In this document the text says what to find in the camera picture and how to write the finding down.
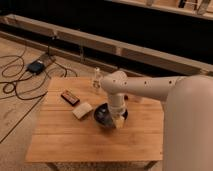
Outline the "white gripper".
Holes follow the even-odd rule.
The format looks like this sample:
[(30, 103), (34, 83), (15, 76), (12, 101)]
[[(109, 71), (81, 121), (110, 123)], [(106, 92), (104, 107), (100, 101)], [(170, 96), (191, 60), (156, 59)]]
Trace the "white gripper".
[[(123, 94), (108, 95), (108, 109), (113, 116), (123, 115), (126, 111), (126, 105)], [(114, 125), (117, 129), (124, 126), (125, 119), (123, 116), (114, 118)]]

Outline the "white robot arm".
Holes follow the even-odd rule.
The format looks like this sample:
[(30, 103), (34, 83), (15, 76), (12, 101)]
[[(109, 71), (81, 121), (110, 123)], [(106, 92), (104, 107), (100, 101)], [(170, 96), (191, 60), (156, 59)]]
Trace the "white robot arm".
[(116, 71), (101, 79), (111, 114), (126, 110), (126, 93), (165, 104), (162, 171), (213, 171), (213, 77), (129, 77)]

